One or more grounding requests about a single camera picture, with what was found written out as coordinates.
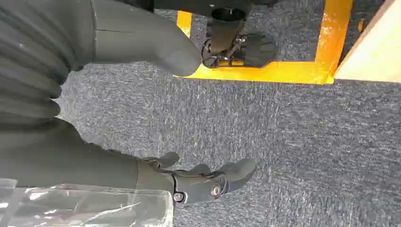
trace screw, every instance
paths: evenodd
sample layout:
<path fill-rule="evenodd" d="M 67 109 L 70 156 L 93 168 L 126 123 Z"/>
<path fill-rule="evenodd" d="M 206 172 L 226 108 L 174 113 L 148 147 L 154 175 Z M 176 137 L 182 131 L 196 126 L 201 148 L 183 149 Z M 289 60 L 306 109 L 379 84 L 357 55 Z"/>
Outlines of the screw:
<path fill-rule="evenodd" d="M 182 202 L 184 200 L 184 195 L 181 193 L 175 193 L 174 194 L 174 201 L 176 202 Z"/>
<path fill-rule="evenodd" d="M 236 40 L 237 42 L 240 42 L 240 43 L 244 43 L 244 42 L 246 41 L 245 37 L 242 37 L 242 38 L 238 37 L 238 38 L 236 38 L 235 40 Z"/>
<path fill-rule="evenodd" d="M 210 194 L 211 194 L 213 197 L 219 196 L 219 195 L 221 194 L 221 188 L 220 188 L 220 186 L 219 186 L 219 185 L 214 186 L 214 187 L 212 188 L 212 191 L 210 192 Z"/>

